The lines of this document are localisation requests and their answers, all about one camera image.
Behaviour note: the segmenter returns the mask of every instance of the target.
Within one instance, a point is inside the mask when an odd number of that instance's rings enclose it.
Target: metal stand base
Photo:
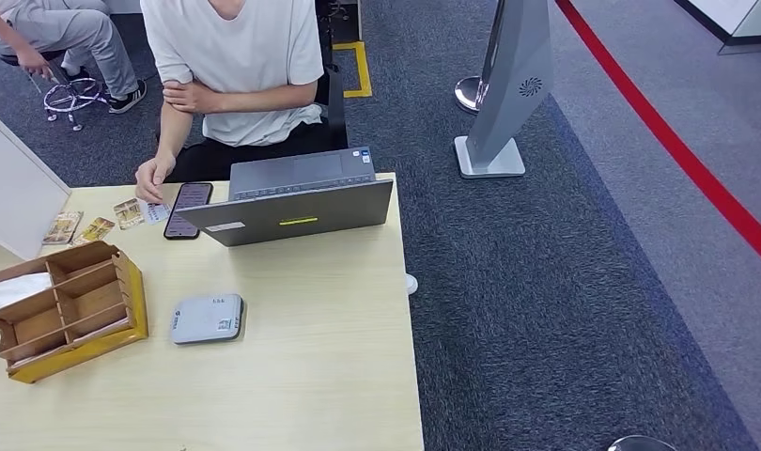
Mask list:
[[[459,81],[456,85],[456,100],[458,106],[467,113],[477,114],[480,108],[477,106],[477,92],[480,90],[480,77],[469,77]]]
[[[524,162],[519,154],[519,146],[516,145],[513,138],[507,142],[497,158],[485,167],[472,165],[469,150],[466,148],[466,138],[466,136],[459,136],[455,139],[460,175],[465,179],[491,179],[524,175]]]
[[[629,435],[616,440],[607,451],[676,451],[676,448],[651,437]]]

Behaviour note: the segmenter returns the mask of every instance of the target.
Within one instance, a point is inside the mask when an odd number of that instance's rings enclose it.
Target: label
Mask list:
[[[207,230],[209,232],[222,232],[224,230],[231,230],[232,228],[242,228],[242,227],[245,227],[245,224],[241,222],[236,222],[236,223],[212,225],[207,227]]]
[[[217,332],[227,331],[228,329],[231,329],[231,319],[221,319],[217,323]]]
[[[145,200],[140,200],[139,203],[140,212],[149,224],[157,224],[170,216],[170,209],[165,204],[149,204]]]

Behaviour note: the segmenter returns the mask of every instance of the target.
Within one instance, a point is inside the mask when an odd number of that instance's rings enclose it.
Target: white cabinet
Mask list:
[[[676,1],[685,8],[701,11],[729,38],[761,37],[761,0]]]

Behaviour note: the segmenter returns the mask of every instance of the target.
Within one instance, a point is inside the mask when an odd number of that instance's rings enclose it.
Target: card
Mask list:
[[[63,211],[57,214],[52,228],[43,237],[43,244],[68,244],[80,221],[82,221],[81,211]]]
[[[117,204],[113,207],[117,225],[121,230],[128,230],[134,226],[139,226],[146,221],[143,212],[140,210],[140,202],[137,199],[129,199],[126,202]]]
[[[170,216],[170,210],[165,204],[149,204],[144,200],[140,201],[140,211],[150,225],[164,221]]]
[[[93,241],[102,240],[107,233],[115,226],[115,223],[104,218],[96,218],[93,224],[88,225],[81,233],[76,234],[76,238],[70,242],[71,246],[87,244]]]

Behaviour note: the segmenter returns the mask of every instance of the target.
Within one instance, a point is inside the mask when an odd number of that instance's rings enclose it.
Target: floor marking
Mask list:
[[[358,66],[358,81],[361,89],[346,90],[345,98],[372,97],[372,83],[369,81],[369,67],[366,64],[366,49],[361,41],[345,44],[334,44],[334,50],[352,50],[356,54],[356,66]]]
[[[725,186],[707,169],[699,158],[688,148],[674,129],[666,122],[657,109],[649,103],[644,93],[627,76],[624,69],[615,61],[613,55],[605,48],[580,12],[570,0],[555,0],[571,26],[591,51],[608,77],[621,92],[635,113],[641,117],[646,127],[655,135],[662,146],[674,157],[674,161],[685,171],[707,199],[735,228],[754,251],[761,256],[761,224],[745,207],[726,189]]]

